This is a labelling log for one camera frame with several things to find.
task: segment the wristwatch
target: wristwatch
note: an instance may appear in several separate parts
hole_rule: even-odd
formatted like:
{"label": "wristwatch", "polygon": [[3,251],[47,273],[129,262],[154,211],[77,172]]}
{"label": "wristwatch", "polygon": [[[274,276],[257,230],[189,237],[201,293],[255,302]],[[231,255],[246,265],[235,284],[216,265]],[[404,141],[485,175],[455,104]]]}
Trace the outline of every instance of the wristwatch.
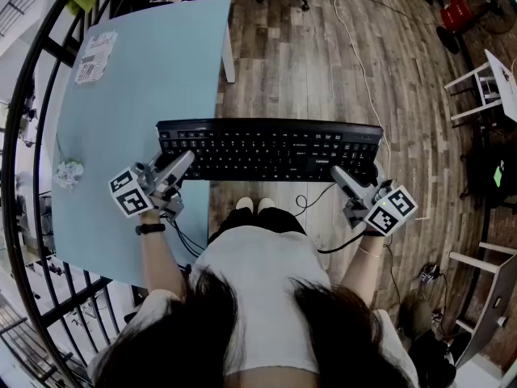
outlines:
{"label": "wristwatch", "polygon": [[156,231],[165,231],[165,224],[142,224],[141,226],[135,227],[135,231],[138,235],[154,233]]}

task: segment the white cable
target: white cable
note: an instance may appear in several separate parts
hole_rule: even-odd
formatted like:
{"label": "white cable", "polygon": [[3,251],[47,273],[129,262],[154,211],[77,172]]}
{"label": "white cable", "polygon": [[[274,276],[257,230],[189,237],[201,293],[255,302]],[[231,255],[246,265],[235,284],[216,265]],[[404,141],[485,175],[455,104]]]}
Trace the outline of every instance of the white cable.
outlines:
{"label": "white cable", "polygon": [[334,11],[336,12],[336,16],[338,16],[339,21],[343,24],[343,26],[347,30],[348,37],[350,38],[350,43],[352,44],[352,48],[354,49],[355,57],[357,57],[357,60],[359,61],[359,64],[361,65],[361,69],[363,70],[363,79],[364,79],[364,84],[366,85],[366,91],[368,92],[368,100],[370,101],[370,106],[372,107],[373,113],[375,113],[375,116],[377,118],[377,122],[379,122],[379,126],[383,129],[382,137],[384,138],[385,144],[386,144],[386,148],[388,149],[388,173],[387,173],[387,178],[389,178],[389,164],[390,164],[390,161],[391,161],[391,149],[389,148],[388,138],[386,138],[386,131],[384,130],[384,126],[380,122],[379,115],[377,115],[377,111],[375,110],[375,107],[373,106],[372,94],[370,94],[370,87],[368,86],[368,82],[366,80],[366,70],[364,69],[363,62],[361,61],[359,55],[357,54],[357,50],[355,49],[354,41],[352,39],[352,36],[351,36],[350,32],[348,31],[347,24],[345,22],[343,22],[341,17],[339,17],[338,8],[336,6],[336,0],[334,0]]}

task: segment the red object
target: red object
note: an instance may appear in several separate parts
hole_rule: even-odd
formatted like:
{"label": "red object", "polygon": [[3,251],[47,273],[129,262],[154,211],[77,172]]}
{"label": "red object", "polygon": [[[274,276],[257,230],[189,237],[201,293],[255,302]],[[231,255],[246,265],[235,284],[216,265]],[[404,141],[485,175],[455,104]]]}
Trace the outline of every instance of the red object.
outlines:
{"label": "red object", "polygon": [[472,12],[464,0],[451,0],[448,6],[439,11],[443,25],[450,32],[458,32],[473,19]]}

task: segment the light blue desk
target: light blue desk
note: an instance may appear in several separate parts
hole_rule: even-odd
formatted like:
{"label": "light blue desk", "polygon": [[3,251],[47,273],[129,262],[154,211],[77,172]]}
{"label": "light blue desk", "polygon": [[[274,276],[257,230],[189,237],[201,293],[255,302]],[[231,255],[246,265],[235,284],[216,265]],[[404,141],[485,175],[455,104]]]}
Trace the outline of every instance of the light blue desk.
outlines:
{"label": "light blue desk", "polygon": [[[63,154],[84,162],[72,192],[53,183],[57,256],[72,265],[143,286],[138,217],[125,218],[108,191],[108,180],[158,151],[160,120],[213,118],[221,67],[234,79],[228,56],[230,0],[199,0],[138,11],[92,27],[85,36],[116,30],[103,77],[74,82],[81,47],[66,88],[57,126]],[[54,151],[54,171],[59,161]],[[208,181],[187,181],[185,209],[177,222],[192,240],[208,240]],[[166,238],[179,264],[192,263],[175,230]]]}

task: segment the long dark hair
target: long dark hair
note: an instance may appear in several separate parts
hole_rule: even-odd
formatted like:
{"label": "long dark hair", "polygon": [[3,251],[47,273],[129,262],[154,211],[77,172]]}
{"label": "long dark hair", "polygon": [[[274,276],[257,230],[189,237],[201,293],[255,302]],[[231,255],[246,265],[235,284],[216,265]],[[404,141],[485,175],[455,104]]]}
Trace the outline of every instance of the long dark hair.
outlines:
{"label": "long dark hair", "polygon": [[[343,287],[293,283],[294,299],[309,326],[321,387],[410,386],[404,373],[382,356],[381,323],[359,296]],[[170,301],[161,319],[123,332],[95,370],[95,386],[222,387],[236,323],[232,287],[204,271],[195,287],[187,285],[182,301]]]}

